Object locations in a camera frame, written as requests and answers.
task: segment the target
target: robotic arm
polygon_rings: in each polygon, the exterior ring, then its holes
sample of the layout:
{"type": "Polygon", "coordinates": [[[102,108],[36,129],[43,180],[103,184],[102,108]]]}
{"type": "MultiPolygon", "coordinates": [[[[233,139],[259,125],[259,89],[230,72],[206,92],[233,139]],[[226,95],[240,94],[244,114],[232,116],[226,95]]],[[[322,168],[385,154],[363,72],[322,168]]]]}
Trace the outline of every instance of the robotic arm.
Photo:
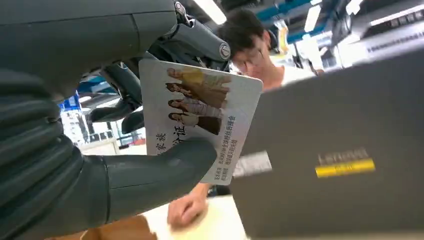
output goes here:
{"type": "Polygon", "coordinates": [[[228,44],[215,36],[206,26],[187,15],[184,6],[174,2],[176,25],[159,37],[139,57],[125,59],[121,64],[107,66],[100,73],[121,95],[114,107],[96,108],[90,113],[93,122],[111,122],[124,118],[122,130],[130,133],[144,127],[143,111],[133,112],[142,105],[139,81],[139,61],[154,58],[162,61],[229,71],[228,44]]]}
{"type": "MultiPolygon", "coordinates": [[[[155,44],[172,55],[167,42],[195,41],[171,37],[177,19],[172,0],[2,2],[0,240],[61,236],[133,216],[182,196],[204,176],[217,156],[206,141],[187,140],[158,156],[84,156],[59,121],[57,103],[84,76],[105,71],[125,88],[131,84],[110,66],[155,44]]],[[[141,104],[136,91],[119,92],[141,104]]]]}

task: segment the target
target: sticker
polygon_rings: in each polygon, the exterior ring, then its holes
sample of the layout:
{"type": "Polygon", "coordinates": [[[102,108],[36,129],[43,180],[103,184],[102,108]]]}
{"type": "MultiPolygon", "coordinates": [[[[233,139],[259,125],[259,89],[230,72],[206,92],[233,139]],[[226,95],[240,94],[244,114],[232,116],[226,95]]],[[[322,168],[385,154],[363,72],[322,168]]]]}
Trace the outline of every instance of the sticker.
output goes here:
{"type": "Polygon", "coordinates": [[[374,172],[376,166],[372,158],[360,159],[333,165],[317,166],[315,168],[318,178],[335,177],[341,175],[374,172]]]}
{"type": "Polygon", "coordinates": [[[273,169],[270,157],[267,151],[256,152],[238,159],[233,177],[239,178],[251,176],[263,172],[269,172],[273,169]]]}

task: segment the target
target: cardboard box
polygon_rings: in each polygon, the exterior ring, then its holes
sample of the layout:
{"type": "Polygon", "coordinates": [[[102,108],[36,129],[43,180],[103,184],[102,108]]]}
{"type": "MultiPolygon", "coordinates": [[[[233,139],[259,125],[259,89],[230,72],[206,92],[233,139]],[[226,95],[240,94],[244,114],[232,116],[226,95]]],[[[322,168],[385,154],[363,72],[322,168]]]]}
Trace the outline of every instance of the cardboard box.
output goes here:
{"type": "Polygon", "coordinates": [[[46,240],[157,240],[155,233],[150,232],[146,218],[133,216],[97,228],[68,236],[48,238],[46,240]]]}

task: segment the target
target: man's hand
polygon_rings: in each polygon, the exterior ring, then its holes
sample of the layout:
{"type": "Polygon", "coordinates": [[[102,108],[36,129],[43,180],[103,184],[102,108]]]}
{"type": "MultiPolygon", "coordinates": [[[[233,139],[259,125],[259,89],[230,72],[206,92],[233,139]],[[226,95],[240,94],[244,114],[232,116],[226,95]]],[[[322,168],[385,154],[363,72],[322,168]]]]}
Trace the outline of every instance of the man's hand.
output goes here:
{"type": "Polygon", "coordinates": [[[167,222],[172,227],[185,227],[207,208],[208,184],[199,183],[189,194],[168,206],[167,222]]]}

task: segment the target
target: gray laptop lid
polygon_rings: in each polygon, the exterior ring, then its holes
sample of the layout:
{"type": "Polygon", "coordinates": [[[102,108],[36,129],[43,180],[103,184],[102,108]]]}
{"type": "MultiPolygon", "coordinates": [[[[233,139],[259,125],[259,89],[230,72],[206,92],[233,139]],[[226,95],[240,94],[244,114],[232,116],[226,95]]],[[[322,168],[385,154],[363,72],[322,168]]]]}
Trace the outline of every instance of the gray laptop lid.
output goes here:
{"type": "Polygon", "coordinates": [[[230,185],[251,237],[424,229],[424,51],[264,93],[230,185]]]}

